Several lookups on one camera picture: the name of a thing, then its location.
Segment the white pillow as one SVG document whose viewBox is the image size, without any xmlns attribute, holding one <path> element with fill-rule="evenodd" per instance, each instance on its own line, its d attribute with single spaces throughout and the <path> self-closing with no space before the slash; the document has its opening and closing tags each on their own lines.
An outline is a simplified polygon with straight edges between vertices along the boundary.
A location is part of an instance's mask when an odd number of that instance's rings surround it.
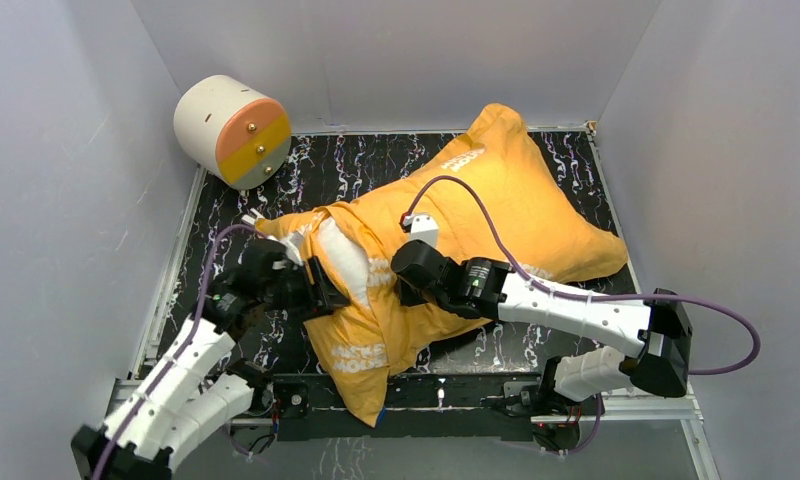
<svg viewBox="0 0 800 480">
<path fill-rule="evenodd" d="M 369 263 L 365 250 L 349 239 L 332 217 L 306 224 L 282 237 L 298 256 L 318 256 L 327 271 L 334 272 L 352 301 L 369 306 Z"/>
</svg>

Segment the blue and yellow pillowcase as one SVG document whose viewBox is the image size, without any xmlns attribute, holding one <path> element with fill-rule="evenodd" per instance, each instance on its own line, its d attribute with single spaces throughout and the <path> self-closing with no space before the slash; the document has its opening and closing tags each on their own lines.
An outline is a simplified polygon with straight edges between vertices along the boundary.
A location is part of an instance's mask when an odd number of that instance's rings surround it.
<svg viewBox="0 0 800 480">
<path fill-rule="evenodd" d="M 431 304 L 401 305 L 390 261 L 407 239 L 399 221 L 408 210 L 435 219 L 437 248 L 456 261 L 513 256 L 528 273 L 559 283 L 607 277 L 628 261 L 623 240 L 571 205 L 523 118 L 501 104 L 486 106 L 464 134 L 404 179 L 351 202 L 261 220 L 262 232 L 282 238 L 332 217 L 365 250 L 370 305 L 352 301 L 327 271 L 351 305 L 305 327 L 345 407 L 368 426 L 377 424 L 390 376 L 413 367 L 429 344 L 480 327 Z"/>
</svg>

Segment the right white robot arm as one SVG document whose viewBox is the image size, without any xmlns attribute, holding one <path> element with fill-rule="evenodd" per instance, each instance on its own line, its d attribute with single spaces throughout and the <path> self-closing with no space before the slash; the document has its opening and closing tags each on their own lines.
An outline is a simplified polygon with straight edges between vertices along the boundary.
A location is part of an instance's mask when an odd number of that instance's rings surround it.
<svg viewBox="0 0 800 480">
<path fill-rule="evenodd" d="M 467 320 L 537 324 L 598 341 L 593 351 L 546 364 L 539 399 L 553 414 L 615 389 L 664 398 L 688 391 L 692 327 L 675 294 L 599 294 L 524 278 L 507 262 L 458 263 L 421 240 L 405 243 L 391 269 L 405 306 L 430 303 Z"/>
</svg>

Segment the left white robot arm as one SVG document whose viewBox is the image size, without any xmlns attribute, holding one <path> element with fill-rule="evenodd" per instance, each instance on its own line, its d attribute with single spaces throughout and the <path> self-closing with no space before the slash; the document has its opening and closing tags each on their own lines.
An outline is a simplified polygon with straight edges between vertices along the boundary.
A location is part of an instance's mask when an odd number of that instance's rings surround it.
<svg viewBox="0 0 800 480">
<path fill-rule="evenodd" d="M 241 264 L 207 275 L 191 314 L 141 384 L 99 427 L 71 440 L 83 479 L 169 479 L 205 439 L 247 414 L 278 418 L 287 392 L 272 374 L 237 360 L 216 380 L 208 373 L 266 311 L 305 322 L 349 306 L 321 262 L 300 258 L 288 243 L 259 239 Z"/>
</svg>

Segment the white cylinder drawer unit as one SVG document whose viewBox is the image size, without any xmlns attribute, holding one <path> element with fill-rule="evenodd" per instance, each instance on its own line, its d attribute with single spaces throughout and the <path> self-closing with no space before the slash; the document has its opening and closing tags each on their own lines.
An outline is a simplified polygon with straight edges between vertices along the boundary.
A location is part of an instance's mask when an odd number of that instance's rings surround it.
<svg viewBox="0 0 800 480">
<path fill-rule="evenodd" d="M 236 190 L 269 180 L 292 142 L 282 104 L 226 75 L 207 77 L 183 94 L 173 129 L 191 159 Z"/>
</svg>

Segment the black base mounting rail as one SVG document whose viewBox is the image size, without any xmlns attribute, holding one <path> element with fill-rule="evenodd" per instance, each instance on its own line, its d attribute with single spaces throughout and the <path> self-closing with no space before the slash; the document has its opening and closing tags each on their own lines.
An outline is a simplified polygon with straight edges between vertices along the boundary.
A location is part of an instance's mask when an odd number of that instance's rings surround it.
<svg viewBox="0 0 800 480">
<path fill-rule="evenodd" d="M 391 377 L 374 427 L 344 405 L 327 375 L 273 377 L 282 408 L 280 439 L 499 437 L 526 441 L 532 416 L 565 416 L 540 396 L 541 376 L 407 373 Z"/>
</svg>

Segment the aluminium frame rail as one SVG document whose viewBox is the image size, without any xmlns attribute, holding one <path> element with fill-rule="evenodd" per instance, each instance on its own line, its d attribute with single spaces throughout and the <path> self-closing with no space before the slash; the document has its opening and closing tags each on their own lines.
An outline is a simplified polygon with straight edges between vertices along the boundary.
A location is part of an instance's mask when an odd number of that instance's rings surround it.
<svg viewBox="0 0 800 480">
<path fill-rule="evenodd" d="M 122 405 L 141 384 L 140 380 L 117 379 L 114 383 L 111 398 L 106 408 L 105 416 Z M 640 390 L 618 389 L 603 393 L 605 412 L 603 420 L 607 421 L 652 421 L 652 420 L 697 420 L 703 422 L 704 417 L 700 409 L 697 398 L 691 386 L 689 392 L 682 398 L 660 398 L 647 395 Z M 330 411 L 333 413 L 347 413 L 342 407 L 310 407 L 312 411 Z M 415 413 L 454 413 L 471 411 L 472 407 L 442 406 L 424 408 L 395 408 L 388 407 L 384 420 L 387 420 L 387 413 L 415 412 Z M 565 416 L 542 415 L 531 417 L 532 422 L 542 421 L 564 421 Z M 228 423 L 237 426 L 258 426 L 270 425 L 270 418 L 257 418 L 241 415 L 236 419 L 229 420 Z"/>
</svg>

